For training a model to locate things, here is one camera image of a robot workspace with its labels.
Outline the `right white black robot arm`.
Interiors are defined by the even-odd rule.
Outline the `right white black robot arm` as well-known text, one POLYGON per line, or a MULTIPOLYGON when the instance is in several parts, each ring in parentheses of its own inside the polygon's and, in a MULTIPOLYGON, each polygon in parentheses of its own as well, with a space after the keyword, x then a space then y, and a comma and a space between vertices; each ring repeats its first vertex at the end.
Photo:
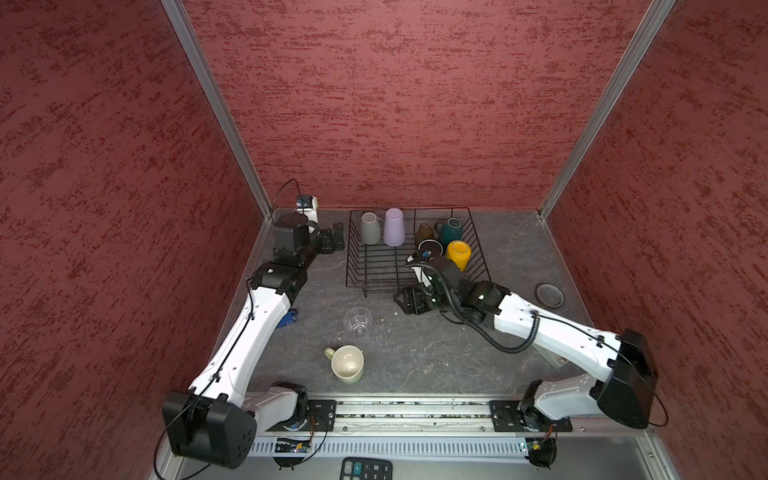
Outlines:
POLYGON ((573 417, 602 415, 628 428, 652 425, 658 370, 647 338, 631 329, 618 334, 588 327, 525 300, 510 289, 470 280, 451 260, 410 256, 417 283, 394 299, 409 315, 438 311, 478 333, 496 350, 517 355, 532 347, 579 367, 581 375, 529 384, 517 420, 543 431, 573 417))

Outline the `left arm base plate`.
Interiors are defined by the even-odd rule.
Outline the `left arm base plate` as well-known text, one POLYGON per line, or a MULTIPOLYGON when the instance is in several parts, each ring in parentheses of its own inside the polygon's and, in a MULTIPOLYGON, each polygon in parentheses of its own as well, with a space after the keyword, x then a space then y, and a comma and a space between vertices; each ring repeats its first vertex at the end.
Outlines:
POLYGON ((274 427, 279 432, 331 432, 334 429, 338 402, 336 400, 311 399, 307 404, 307 413, 297 419, 282 422, 274 427))

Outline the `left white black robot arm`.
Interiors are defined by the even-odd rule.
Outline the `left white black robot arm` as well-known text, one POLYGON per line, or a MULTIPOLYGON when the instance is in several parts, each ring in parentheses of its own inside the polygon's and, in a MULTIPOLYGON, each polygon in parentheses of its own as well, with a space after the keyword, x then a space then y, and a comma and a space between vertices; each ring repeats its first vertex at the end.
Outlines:
POLYGON ((314 425, 305 387, 277 382, 249 395, 253 371, 280 321, 305 285, 320 254, 335 250, 330 229, 319 227, 317 210, 299 208, 273 226, 274 257, 245 282, 245 304, 204 370, 185 391, 172 391, 162 405, 160 439, 177 457, 206 467, 239 467, 255 438, 270 428, 314 425))

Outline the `yellow mug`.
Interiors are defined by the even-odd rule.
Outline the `yellow mug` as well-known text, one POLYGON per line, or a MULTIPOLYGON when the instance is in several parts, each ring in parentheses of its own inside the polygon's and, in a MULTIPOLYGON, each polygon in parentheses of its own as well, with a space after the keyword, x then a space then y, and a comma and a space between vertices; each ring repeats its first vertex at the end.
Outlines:
POLYGON ((472 249, 468 243, 454 240, 447 245, 445 257, 452 261, 460 271, 464 272, 471 260, 472 249))

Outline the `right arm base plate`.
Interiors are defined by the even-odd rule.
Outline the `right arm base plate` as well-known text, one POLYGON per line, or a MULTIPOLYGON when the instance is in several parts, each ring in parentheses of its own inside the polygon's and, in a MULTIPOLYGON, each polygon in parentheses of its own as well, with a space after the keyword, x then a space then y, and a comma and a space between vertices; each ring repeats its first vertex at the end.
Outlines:
POLYGON ((497 433, 560 433, 573 431, 572 423, 568 417, 552 420, 533 406, 521 408, 519 401, 492 400, 489 402, 489 408, 493 428, 497 433))

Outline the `dark green mug white inside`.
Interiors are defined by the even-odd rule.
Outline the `dark green mug white inside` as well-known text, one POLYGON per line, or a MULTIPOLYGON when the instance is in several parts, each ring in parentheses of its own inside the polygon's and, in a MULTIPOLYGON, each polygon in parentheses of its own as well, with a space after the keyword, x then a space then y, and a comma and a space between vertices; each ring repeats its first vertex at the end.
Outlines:
POLYGON ((450 243, 462 239, 464 224, 459 218, 451 217, 445 221, 436 222, 434 229, 438 241, 447 248, 450 243))

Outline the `olive green glass cup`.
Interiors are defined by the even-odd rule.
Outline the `olive green glass cup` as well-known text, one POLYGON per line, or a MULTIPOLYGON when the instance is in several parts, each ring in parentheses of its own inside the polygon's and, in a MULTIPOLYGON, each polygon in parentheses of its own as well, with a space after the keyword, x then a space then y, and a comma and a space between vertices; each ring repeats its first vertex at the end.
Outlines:
POLYGON ((428 223, 421 223, 414 235, 415 246, 418 247, 425 240, 433 240, 435 233, 428 223))

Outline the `lilac plastic cup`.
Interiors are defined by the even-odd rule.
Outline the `lilac plastic cup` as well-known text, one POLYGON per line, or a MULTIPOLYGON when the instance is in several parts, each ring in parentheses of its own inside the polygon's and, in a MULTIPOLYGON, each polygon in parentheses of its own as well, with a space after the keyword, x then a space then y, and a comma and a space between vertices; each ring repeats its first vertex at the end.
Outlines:
POLYGON ((385 213, 383 240, 387 246, 399 247, 406 241, 404 213, 399 208, 390 208, 385 213))

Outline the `black mug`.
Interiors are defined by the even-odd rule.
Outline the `black mug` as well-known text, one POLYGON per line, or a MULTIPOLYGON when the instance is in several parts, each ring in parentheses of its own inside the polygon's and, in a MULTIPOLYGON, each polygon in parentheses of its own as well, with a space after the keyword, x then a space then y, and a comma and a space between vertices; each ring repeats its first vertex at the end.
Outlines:
POLYGON ((437 258, 443 255, 444 247, 435 239, 425 239, 417 246, 418 257, 420 259, 437 258))

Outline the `grey white mug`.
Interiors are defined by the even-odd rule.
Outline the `grey white mug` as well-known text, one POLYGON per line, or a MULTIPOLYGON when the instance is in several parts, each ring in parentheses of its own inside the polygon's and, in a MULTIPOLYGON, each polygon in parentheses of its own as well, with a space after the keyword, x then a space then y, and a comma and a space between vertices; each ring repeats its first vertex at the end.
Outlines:
POLYGON ((382 239, 382 221, 374 212, 361 216, 360 235, 365 245, 377 245, 382 239))

